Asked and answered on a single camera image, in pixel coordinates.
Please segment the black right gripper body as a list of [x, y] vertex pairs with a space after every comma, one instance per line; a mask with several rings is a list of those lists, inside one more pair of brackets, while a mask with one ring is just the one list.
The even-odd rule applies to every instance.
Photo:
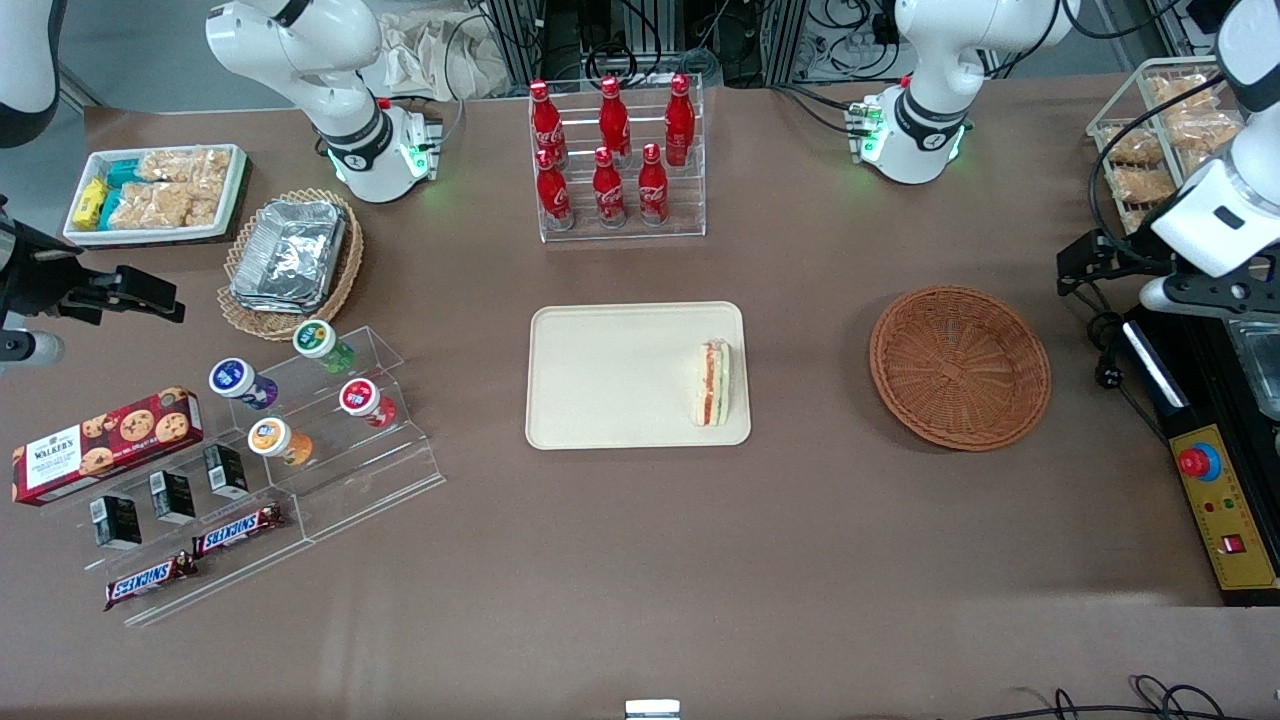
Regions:
[[1, 309], [33, 316], [73, 290], [73, 247], [28, 225], [3, 225]]

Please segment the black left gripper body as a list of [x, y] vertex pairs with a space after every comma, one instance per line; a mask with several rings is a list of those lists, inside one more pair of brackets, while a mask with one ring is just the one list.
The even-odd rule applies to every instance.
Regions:
[[1111, 261], [1102, 272], [1106, 281], [1132, 275], [1166, 277], [1176, 270], [1172, 250], [1160, 238], [1102, 240], [1102, 250]]

